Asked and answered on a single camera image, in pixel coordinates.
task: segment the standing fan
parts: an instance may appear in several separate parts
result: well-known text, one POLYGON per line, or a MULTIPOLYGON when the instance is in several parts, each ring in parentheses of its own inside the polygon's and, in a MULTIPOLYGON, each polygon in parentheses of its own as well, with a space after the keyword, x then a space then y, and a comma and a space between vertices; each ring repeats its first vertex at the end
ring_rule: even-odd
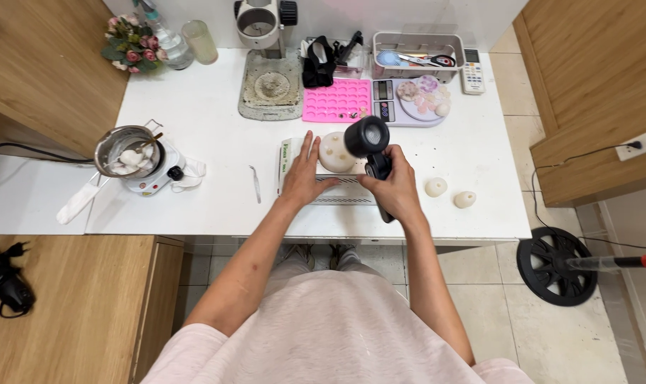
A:
POLYGON ((551 304, 572 307, 595 291, 597 271, 646 268, 641 257, 593 257, 574 235, 554 227, 532 231, 532 239, 517 246, 517 267, 524 283, 551 304))

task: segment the air conditioner remote control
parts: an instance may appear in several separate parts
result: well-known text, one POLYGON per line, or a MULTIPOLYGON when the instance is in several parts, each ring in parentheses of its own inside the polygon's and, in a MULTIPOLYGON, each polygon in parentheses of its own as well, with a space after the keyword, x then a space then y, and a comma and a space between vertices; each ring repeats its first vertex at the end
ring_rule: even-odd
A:
POLYGON ((460 74, 463 92, 471 95, 479 95, 485 92, 484 76, 482 75, 482 64, 479 62, 479 51, 477 49, 465 49, 465 65, 460 74))

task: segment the spoon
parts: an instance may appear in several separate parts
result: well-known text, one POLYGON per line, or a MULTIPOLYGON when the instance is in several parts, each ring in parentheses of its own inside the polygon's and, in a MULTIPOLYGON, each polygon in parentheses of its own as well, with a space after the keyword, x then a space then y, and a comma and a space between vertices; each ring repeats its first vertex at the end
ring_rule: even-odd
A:
POLYGON ((146 145, 148 145, 148 144, 152 144, 153 142, 157 141, 157 139, 159 139, 160 137, 162 137, 162 132, 158 133, 157 135, 155 135, 155 137, 151 138, 151 139, 150 139, 150 140, 148 140, 147 142, 143 143, 143 145, 141 145, 140 147, 136 148, 136 149, 135 149, 136 153, 141 153, 141 151, 143 150, 143 148, 145 148, 145 147, 146 147, 146 145))

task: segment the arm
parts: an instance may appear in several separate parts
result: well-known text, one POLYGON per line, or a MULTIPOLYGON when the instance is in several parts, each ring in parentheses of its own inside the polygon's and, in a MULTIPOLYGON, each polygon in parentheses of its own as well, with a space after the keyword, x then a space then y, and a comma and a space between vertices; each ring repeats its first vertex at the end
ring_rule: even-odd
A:
POLYGON ((339 183, 336 178, 316 182, 320 138, 313 141, 309 154, 312 136, 309 131, 292 162, 281 196, 202 295, 183 326, 200 322, 231 336, 257 310, 276 251, 295 215, 326 188, 339 183))
POLYGON ((358 179, 404 227, 411 310, 472 366, 470 341, 439 266, 430 224, 420 208, 413 168, 398 145, 389 145, 385 154, 392 158, 392 171, 387 180, 366 175, 359 175, 358 179))

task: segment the pink silicone mold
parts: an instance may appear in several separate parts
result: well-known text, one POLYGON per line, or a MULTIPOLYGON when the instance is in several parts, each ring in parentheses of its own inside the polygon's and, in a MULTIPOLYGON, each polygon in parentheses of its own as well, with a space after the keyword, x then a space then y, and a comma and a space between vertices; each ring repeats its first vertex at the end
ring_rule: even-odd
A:
POLYGON ((361 107, 365 107, 366 115, 371 114, 370 80, 335 78, 330 87, 304 90, 302 120, 355 122, 361 119, 361 107))

